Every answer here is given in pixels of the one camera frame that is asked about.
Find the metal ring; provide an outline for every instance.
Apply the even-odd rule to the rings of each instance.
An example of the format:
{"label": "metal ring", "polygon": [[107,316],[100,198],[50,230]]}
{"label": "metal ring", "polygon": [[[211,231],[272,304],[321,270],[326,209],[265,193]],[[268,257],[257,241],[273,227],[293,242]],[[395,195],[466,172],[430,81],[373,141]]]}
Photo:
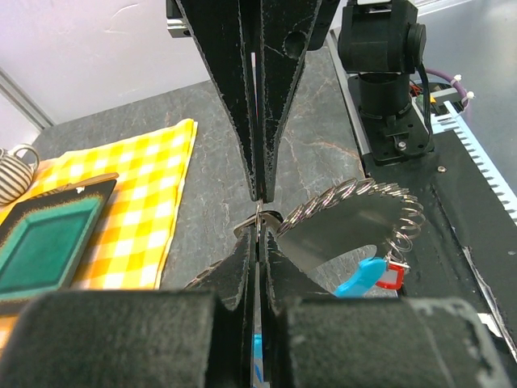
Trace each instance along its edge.
{"label": "metal ring", "polygon": [[260,240],[260,232],[262,231],[262,217],[261,212],[263,211],[264,201],[262,199],[257,202],[257,212],[255,213],[255,228],[257,229],[256,241]]}
{"label": "metal ring", "polygon": [[400,201],[405,204],[401,209],[403,214],[401,214],[398,220],[398,226],[393,230],[392,237],[386,241],[391,249],[386,254],[385,259],[388,264],[390,261],[394,261],[407,265],[404,252],[408,252],[413,248],[411,240],[421,233],[422,224],[425,222],[426,217],[423,214],[423,206],[418,202],[418,198],[410,195],[407,188],[401,188],[396,183],[376,183],[372,178],[362,180],[357,180],[356,178],[348,179],[328,188],[320,196],[311,198],[304,205],[296,207],[285,218],[285,221],[278,229],[278,235],[286,233],[303,220],[311,218],[317,212],[332,208],[350,196],[372,195],[375,193],[380,196],[400,198]]}

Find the wooden handle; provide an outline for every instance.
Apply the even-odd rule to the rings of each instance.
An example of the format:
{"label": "wooden handle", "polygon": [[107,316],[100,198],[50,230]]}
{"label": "wooden handle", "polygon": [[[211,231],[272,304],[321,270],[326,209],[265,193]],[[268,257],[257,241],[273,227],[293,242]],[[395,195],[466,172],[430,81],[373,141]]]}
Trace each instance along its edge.
{"label": "wooden handle", "polygon": [[97,175],[92,178],[84,179],[81,182],[69,183],[66,186],[64,186],[63,188],[65,190],[72,190],[74,188],[80,188],[82,186],[90,186],[91,184],[94,184],[94,183],[101,183],[101,182],[106,182],[107,180],[117,179],[118,177],[119,177],[118,173],[110,172],[107,174]]}

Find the serrated edge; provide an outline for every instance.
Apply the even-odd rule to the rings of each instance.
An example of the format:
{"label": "serrated edge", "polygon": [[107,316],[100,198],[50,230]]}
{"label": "serrated edge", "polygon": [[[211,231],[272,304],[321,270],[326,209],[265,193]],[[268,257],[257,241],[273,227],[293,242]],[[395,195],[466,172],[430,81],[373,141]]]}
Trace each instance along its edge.
{"label": "serrated edge", "polygon": [[490,159],[472,130],[456,112],[452,104],[446,101],[444,105],[449,113],[432,117],[433,133],[447,131],[454,131],[456,133],[461,144],[469,153],[470,158],[476,163],[477,168],[485,177],[492,191],[498,197],[512,221],[517,225],[517,196],[515,196],[513,190],[492,162],[492,159]]}

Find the green tray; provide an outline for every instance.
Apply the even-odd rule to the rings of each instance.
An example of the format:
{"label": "green tray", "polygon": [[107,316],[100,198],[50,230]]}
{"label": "green tray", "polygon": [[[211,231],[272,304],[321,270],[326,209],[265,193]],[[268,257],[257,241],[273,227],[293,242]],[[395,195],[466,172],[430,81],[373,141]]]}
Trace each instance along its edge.
{"label": "green tray", "polygon": [[0,314],[68,287],[116,180],[17,204],[0,225]]}

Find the blue plastic tag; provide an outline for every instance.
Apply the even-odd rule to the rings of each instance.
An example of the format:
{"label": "blue plastic tag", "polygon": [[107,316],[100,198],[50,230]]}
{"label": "blue plastic tag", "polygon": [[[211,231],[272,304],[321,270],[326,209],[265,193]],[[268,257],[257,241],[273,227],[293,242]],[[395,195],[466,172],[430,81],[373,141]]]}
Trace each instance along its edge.
{"label": "blue plastic tag", "polygon": [[386,272],[386,261],[372,257],[359,262],[359,269],[335,291],[336,297],[362,297]]}

